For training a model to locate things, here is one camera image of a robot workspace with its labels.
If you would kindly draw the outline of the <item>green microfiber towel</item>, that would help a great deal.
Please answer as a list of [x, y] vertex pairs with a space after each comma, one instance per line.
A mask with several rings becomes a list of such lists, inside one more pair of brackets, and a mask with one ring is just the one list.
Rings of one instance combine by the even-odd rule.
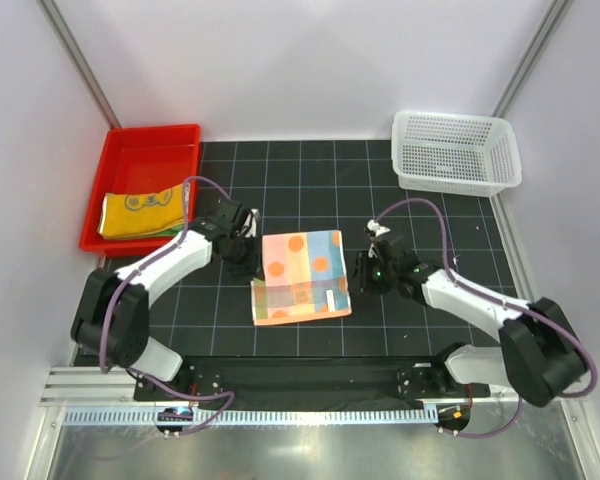
[[167, 228], [157, 233], [158, 237], [174, 237], [183, 230], [183, 225]]

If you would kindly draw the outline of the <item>blue yellow patterned towel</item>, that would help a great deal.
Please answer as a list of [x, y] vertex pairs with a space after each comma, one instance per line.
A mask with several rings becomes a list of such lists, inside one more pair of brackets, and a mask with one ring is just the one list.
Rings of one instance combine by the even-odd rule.
[[158, 237], [157, 233], [184, 226], [183, 185], [146, 194], [107, 193], [97, 233], [106, 240]]

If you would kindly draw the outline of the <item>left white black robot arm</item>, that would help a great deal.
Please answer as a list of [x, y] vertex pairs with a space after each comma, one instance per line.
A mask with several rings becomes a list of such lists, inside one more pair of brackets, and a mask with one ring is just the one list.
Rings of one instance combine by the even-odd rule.
[[260, 212], [223, 198], [212, 214], [194, 219], [152, 254], [116, 271], [88, 277], [71, 339], [112, 366], [140, 374], [170, 400], [192, 395], [192, 364], [150, 335], [150, 307], [191, 273], [220, 259], [248, 279], [264, 278]]

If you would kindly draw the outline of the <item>orange towel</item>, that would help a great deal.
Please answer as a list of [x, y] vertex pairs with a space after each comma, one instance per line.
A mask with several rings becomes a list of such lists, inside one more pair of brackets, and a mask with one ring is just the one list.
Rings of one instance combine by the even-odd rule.
[[265, 235], [262, 266], [264, 278], [251, 282], [254, 325], [286, 325], [352, 313], [339, 230]]

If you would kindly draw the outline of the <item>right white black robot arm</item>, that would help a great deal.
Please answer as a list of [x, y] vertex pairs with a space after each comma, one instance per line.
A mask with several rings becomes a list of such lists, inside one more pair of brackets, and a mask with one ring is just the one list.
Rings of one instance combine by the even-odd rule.
[[361, 294], [397, 291], [425, 307], [443, 311], [478, 328], [494, 347], [470, 345], [443, 354], [430, 372], [432, 388], [453, 396], [465, 384], [513, 389], [527, 403], [544, 407], [567, 397], [583, 376], [593, 374], [592, 361], [562, 309], [552, 300], [536, 302], [489, 290], [443, 264], [422, 260], [392, 232], [374, 236], [356, 256], [353, 278]]

